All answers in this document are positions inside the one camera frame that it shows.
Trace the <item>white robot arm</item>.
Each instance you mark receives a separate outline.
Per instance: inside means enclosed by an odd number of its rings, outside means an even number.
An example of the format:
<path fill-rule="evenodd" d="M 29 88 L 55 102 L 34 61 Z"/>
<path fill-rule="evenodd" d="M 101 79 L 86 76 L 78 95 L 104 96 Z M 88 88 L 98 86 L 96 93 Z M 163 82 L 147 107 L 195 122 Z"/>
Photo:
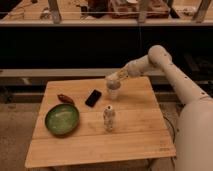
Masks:
<path fill-rule="evenodd" d="M 163 46 L 151 46 L 145 56 L 108 75 L 108 92 L 117 91 L 122 80 L 154 68 L 163 71 L 184 105 L 176 134 L 175 171 L 213 171 L 213 98 L 172 62 Z"/>

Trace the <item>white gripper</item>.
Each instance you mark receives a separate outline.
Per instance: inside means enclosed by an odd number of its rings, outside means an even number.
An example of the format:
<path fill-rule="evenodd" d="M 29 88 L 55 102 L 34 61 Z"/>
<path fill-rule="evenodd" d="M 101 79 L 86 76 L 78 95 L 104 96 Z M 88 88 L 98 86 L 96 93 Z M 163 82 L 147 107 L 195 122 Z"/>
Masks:
<path fill-rule="evenodd" d="M 109 76 L 109 80 L 117 80 L 114 82 L 114 88 L 120 88 L 121 87 L 121 81 L 125 80 L 127 78 L 132 78 L 133 74 L 129 70 L 127 66 L 124 66 L 120 70 L 116 72 L 116 74 L 112 74 Z"/>

